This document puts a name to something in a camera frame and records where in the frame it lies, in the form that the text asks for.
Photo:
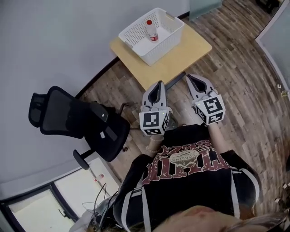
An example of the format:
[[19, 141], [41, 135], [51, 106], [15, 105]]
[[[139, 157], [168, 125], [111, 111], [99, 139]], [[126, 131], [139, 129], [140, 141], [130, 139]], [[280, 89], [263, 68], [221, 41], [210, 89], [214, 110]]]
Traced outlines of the glass partition wall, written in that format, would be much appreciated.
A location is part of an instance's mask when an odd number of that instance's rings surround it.
[[290, 0], [283, 1], [255, 41], [280, 78], [281, 95], [290, 100]]

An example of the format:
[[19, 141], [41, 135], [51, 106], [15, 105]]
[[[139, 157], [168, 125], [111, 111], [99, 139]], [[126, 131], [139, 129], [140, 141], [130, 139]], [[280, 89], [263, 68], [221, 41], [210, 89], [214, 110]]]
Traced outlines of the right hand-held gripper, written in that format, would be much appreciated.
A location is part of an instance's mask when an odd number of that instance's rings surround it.
[[218, 123], [224, 119], [225, 106], [222, 96], [217, 90], [213, 90], [212, 83], [205, 77], [196, 74], [187, 74], [186, 83], [194, 100], [199, 99], [201, 92], [209, 92], [200, 100], [193, 102], [195, 113], [202, 119], [205, 125]]

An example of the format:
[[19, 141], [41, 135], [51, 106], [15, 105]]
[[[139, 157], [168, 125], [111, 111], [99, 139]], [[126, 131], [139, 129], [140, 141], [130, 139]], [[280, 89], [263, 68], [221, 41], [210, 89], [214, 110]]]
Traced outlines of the red-capped clear bottle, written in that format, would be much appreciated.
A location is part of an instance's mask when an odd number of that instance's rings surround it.
[[156, 42], [159, 37], [157, 34], [156, 26], [150, 19], [146, 21], [146, 30], [150, 40]]

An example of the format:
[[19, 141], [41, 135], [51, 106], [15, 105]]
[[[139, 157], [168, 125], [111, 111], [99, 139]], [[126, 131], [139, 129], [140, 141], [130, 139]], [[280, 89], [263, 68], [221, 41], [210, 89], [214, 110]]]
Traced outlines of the white desk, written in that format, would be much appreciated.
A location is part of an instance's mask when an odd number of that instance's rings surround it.
[[[89, 165], [89, 170], [79, 169], [55, 182], [58, 191], [78, 217], [69, 232], [85, 232], [94, 209], [112, 196], [120, 185], [120, 181], [101, 158], [92, 160]], [[99, 174], [104, 174], [104, 178], [96, 183], [93, 176]]]

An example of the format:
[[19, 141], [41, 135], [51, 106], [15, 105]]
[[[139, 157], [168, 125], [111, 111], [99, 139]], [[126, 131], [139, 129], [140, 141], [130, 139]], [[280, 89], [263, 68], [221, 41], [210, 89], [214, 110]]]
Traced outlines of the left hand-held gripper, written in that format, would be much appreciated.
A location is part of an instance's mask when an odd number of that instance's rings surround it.
[[162, 81], [152, 84], [143, 94], [140, 129], [147, 136], [163, 135], [169, 123], [170, 107], [167, 106], [166, 89]]

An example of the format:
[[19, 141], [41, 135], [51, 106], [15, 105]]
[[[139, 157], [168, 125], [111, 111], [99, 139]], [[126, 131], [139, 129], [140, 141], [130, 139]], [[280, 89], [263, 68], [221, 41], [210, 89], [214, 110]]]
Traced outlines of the person's left forearm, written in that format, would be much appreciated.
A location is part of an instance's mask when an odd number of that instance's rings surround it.
[[150, 137], [150, 142], [146, 146], [146, 155], [154, 157], [161, 148], [161, 143], [164, 140], [163, 135], [153, 135]]

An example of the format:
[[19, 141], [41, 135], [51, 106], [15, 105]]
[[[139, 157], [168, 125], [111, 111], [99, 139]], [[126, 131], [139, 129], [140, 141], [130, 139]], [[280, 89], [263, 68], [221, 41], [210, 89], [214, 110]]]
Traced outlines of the black mesh office chair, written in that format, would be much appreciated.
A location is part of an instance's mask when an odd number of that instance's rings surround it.
[[117, 110], [97, 101], [84, 102], [53, 86], [47, 94], [32, 95], [29, 121], [44, 135], [84, 138], [90, 149], [83, 154], [74, 150], [73, 156], [84, 170], [88, 170], [85, 159], [94, 152], [111, 162], [120, 152], [128, 150], [125, 142], [131, 127], [121, 116], [126, 106], [128, 103], [123, 103]]

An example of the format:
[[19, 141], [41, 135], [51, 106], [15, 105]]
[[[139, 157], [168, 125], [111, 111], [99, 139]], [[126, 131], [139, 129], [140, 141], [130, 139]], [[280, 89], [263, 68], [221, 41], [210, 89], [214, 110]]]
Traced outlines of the light wooden table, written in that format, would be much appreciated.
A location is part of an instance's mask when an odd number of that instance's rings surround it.
[[152, 66], [147, 65], [119, 38], [115, 38], [110, 47], [145, 90], [159, 80], [169, 83], [212, 50], [212, 46], [187, 24], [181, 42]]

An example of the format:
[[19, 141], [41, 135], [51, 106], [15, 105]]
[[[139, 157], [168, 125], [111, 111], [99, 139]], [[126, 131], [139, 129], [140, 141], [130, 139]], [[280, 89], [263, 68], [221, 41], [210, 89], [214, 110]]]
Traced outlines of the white plastic basket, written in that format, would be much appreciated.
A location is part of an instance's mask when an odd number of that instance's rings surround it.
[[[158, 40], [151, 41], [146, 30], [146, 21], [156, 26]], [[154, 8], [127, 26], [118, 35], [147, 65], [151, 66], [181, 41], [185, 23], [161, 8]]]

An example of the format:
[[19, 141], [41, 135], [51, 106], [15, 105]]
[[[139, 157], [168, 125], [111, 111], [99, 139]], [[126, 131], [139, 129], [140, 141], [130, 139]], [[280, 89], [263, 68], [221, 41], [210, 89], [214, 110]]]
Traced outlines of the frosted glass panel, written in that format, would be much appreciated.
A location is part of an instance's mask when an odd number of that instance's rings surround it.
[[189, 0], [189, 20], [196, 18], [222, 6], [223, 0]]

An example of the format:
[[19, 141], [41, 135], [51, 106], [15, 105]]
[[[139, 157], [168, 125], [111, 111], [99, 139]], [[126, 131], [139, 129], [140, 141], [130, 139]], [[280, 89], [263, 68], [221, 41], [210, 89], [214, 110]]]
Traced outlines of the person's right forearm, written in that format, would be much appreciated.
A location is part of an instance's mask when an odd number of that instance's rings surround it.
[[218, 153], [223, 154], [232, 151], [224, 136], [222, 135], [222, 132], [217, 123], [210, 124], [207, 126], [207, 128], [209, 131], [211, 143]]

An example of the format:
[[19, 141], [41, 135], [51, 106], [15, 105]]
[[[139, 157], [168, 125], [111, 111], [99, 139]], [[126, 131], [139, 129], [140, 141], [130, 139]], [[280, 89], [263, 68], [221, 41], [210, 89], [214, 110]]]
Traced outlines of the black printed t-shirt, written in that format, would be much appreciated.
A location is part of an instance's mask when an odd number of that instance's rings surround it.
[[113, 204], [116, 221], [130, 229], [142, 223], [156, 228], [193, 206], [239, 217], [243, 206], [258, 201], [256, 171], [235, 151], [218, 152], [204, 125], [165, 132], [155, 157], [134, 159]]

